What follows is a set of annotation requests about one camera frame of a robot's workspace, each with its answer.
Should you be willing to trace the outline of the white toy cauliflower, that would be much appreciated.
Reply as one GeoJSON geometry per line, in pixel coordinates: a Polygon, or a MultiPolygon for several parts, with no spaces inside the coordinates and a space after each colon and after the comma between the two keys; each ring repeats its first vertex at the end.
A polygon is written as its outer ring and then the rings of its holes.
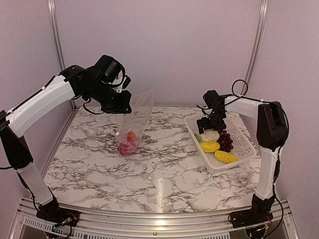
{"type": "Polygon", "coordinates": [[[218,141],[220,138],[220,134],[218,131],[215,130],[206,130],[204,133],[199,135],[201,141],[207,142],[207,141],[218,141]]]}

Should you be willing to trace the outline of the orange toy pumpkin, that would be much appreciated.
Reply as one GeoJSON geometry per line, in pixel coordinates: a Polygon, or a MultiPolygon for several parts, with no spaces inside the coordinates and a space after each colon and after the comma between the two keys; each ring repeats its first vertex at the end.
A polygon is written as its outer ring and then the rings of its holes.
{"type": "Polygon", "coordinates": [[[128,141],[133,141],[136,138],[136,135],[133,131],[129,131],[127,134],[127,140],[128,141]]]}

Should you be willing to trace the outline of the clear zip top bag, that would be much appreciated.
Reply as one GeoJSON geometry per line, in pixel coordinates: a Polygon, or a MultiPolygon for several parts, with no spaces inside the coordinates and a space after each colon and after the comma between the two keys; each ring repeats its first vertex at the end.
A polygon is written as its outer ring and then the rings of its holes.
{"type": "Polygon", "coordinates": [[[130,114],[123,115],[121,127],[115,136],[117,148],[120,143],[135,144],[138,148],[150,118],[153,105],[154,90],[132,96],[132,112],[130,114]],[[136,138],[133,141],[127,140],[127,134],[129,131],[133,131],[136,135],[136,138]]]}

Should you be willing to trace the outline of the red toy bell pepper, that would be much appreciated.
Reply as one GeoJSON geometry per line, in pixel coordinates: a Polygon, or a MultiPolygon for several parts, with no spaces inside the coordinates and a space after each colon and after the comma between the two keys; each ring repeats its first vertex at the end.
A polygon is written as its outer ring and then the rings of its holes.
{"type": "Polygon", "coordinates": [[[121,155],[121,156],[126,156],[126,155],[130,155],[132,154],[135,150],[136,150],[136,145],[135,144],[125,144],[125,143],[120,143],[117,150],[118,150],[118,153],[121,155]]]}

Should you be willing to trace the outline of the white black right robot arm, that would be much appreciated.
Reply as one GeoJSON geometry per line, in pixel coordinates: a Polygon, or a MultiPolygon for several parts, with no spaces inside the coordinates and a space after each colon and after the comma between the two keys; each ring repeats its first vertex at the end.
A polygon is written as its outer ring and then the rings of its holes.
{"type": "Polygon", "coordinates": [[[236,95],[219,95],[207,91],[203,99],[208,116],[197,120],[200,132],[226,128],[226,112],[251,117],[257,121],[256,136],[261,151],[261,170],[250,209],[232,212],[229,221],[234,228],[246,227],[272,220],[271,207],[277,200],[275,184],[280,172],[280,156],[289,135],[287,115],[279,102],[267,102],[236,95]]]}

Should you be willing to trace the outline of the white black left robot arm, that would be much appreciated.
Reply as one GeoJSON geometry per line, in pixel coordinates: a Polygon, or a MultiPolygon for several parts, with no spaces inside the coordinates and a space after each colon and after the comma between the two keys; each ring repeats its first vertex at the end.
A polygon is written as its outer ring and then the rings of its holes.
{"type": "Polygon", "coordinates": [[[79,218],[78,211],[59,205],[34,162],[33,150],[53,144],[56,133],[48,125],[55,109],[82,98],[86,103],[97,102],[101,114],[129,114],[130,81],[122,63],[103,55],[90,67],[65,68],[17,106],[1,111],[0,141],[9,168],[30,192],[38,218],[59,224],[76,223],[79,218]]]}

